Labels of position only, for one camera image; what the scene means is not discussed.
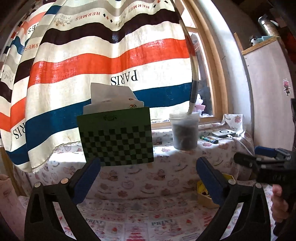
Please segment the right hand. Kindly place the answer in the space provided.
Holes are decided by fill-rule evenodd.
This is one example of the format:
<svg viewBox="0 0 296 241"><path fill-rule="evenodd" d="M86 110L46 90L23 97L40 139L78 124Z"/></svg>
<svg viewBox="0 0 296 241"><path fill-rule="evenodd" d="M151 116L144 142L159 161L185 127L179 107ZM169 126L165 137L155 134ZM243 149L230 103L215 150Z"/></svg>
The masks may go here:
<svg viewBox="0 0 296 241"><path fill-rule="evenodd" d="M280 185L273 185L272 201L272 217L277 223L282 223L289 217L288 204L282 197L282 188Z"/></svg>

